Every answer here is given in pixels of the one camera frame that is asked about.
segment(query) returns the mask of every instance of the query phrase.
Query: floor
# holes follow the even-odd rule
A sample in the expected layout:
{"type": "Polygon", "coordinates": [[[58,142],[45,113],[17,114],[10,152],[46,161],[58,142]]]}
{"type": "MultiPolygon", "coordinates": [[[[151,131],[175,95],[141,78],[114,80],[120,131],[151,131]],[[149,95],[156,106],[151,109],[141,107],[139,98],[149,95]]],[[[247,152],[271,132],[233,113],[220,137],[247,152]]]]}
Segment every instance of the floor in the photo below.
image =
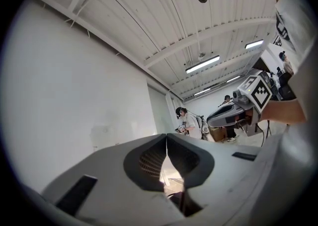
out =
{"type": "MultiPolygon", "coordinates": [[[[264,131],[264,134],[266,135],[267,121],[260,122],[259,127],[264,131]]],[[[270,122],[269,127],[270,127],[270,131],[272,135],[281,134],[285,131],[286,124],[270,122]]],[[[235,129],[235,132],[236,134],[239,135],[236,138],[236,140],[233,142],[225,141],[224,144],[256,146],[256,147],[260,147],[262,145],[262,142],[263,142],[262,133],[251,136],[251,137],[247,137],[242,130],[235,129]]],[[[162,165],[160,181],[164,184],[164,192],[166,193],[167,196],[172,193],[180,192],[183,189],[183,179],[181,178],[179,172],[173,167],[168,156],[166,157],[162,165]]]]}

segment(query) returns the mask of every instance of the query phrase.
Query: man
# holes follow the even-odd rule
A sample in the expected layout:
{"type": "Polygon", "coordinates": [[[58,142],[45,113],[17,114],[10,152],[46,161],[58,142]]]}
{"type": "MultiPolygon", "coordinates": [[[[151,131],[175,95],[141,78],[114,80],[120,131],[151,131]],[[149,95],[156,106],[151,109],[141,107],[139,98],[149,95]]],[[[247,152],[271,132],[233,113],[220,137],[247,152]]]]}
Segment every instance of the man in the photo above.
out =
{"type": "MultiPolygon", "coordinates": [[[[298,68],[317,36],[316,18],[306,0],[276,1],[276,28],[283,48],[295,54],[292,63],[298,68]]],[[[296,124],[306,118],[298,100],[292,100],[269,101],[260,120],[296,124]]]]}
{"type": "Polygon", "coordinates": [[[202,138],[202,134],[196,117],[189,114],[186,108],[181,107],[178,107],[175,110],[175,113],[177,114],[178,119],[179,117],[182,117],[183,121],[185,122],[185,128],[181,129],[180,131],[188,131],[190,137],[200,140],[202,138]]]}
{"type": "Polygon", "coordinates": [[[279,53],[279,58],[284,62],[285,72],[289,73],[290,75],[294,75],[293,68],[285,55],[285,51],[279,53]]]}
{"type": "MultiPolygon", "coordinates": [[[[226,96],[224,97],[224,102],[223,102],[221,105],[223,105],[223,104],[225,104],[225,103],[228,103],[228,102],[230,102],[230,101],[231,101],[231,97],[230,97],[229,95],[226,95],[226,96]]],[[[228,126],[228,127],[227,127],[227,134],[228,134],[228,142],[235,141],[236,138],[239,136],[239,135],[237,135],[237,134],[235,133],[234,127],[231,128],[231,126],[228,126]]]]}

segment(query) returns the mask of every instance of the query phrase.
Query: ceiling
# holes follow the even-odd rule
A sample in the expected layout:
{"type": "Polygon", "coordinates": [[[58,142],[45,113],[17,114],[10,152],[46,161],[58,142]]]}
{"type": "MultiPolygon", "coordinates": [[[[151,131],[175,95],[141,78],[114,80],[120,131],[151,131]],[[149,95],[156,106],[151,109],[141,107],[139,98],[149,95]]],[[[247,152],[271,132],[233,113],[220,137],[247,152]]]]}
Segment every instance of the ceiling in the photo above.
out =
{"type": "Polygon", "coordinates": [[[275,0],[42,0],[183,100],[248,73],[275,37],[275,0]],[[247,43],[264,39],[246,50],[247,43]],[[193,73],[185,70],[220,60],[193,73]]]}

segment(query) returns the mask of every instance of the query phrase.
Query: fluorescent light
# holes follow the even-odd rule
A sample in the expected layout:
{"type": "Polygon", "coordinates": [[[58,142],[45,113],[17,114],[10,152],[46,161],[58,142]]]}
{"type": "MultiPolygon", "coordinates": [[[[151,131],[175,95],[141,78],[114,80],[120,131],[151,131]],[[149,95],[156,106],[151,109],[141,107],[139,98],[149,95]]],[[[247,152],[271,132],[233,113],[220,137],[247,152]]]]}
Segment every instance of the fluorescent light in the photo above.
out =
{"type": "Polygon", "coordinates": [[[206,66],[206,65],[209,65],[209,64],[211,64],[211,63],[214,63],[214,62],[218,61],[219,59],[220,59],[220,56],[216,56],[216,57],[214,57],[214,58],[211,58],[211,59],[209,59],[209,60],[206,60],[206,61],[204,61],[204,62],[201,62],[201,63],[199,63],[199,64],[197,64],[197,65],[195,65],[195,66],[192,66],[192,67],[186,69],[185,71],[187,72],[187,74],[189,74],[189,73],[194,72],[194,71],[196,71],[197,69],[200,69],[200,68],[202,68],[202,67],[204,67],[204,66],[206,66]]]}
{"type": "Polygon", "coordinates": [[[237,76],[237,77],[235,77],[235,78],[232,78],[232,79],[228,80],[227,83],[228,83],[228,82],[231,82],[232,80],[235,80],[235,79],[237,79],[237,78],[239,78],[239,77],[240,77],[240,76],[237,76]]]}
{"type": "Polygon", "coordinates": [[[252,43],[248,43],[248,44],[245,45],[245,48],[249,49],[249,48],[261,45],[263,42],[264,42],[264,40],[259,40],[259,41],[255,41],[255,42],[252,42],[252,43]]]}
{"type": "Polygon", "coordinates": [[[203,91],[201,91],[201,92],[196,93],[194,96],[196,96],[196,95],[198,95],[198,94],[201,94],[201,93],[204,93],[204,92],[209,91],[209,90],[210,90],[210,88],[205,89],[205,90],[203,90],[203,91]]]}

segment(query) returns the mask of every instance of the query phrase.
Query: black slot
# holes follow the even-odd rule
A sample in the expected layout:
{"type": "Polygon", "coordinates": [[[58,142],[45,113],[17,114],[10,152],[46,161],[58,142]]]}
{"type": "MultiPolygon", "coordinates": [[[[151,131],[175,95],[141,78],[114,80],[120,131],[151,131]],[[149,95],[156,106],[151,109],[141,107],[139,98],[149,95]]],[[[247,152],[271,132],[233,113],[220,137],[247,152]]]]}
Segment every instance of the black slot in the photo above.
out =
{"type": "Polygon", "coordinates": [[[86,175],[82,176],[76,184],[68,190],[56,206],[65,213],[75,216],[96,182],[97,178],[86,175]]]}
{"type": "Polygon", "coordinates": [[[256,155],[243,153],[243,152],[235,152],[232,154],[232,156],[237,157],[237,158],[241,158],[244,160],[250,160],[250,161],[254,161],[256,159],[256,155]]]}

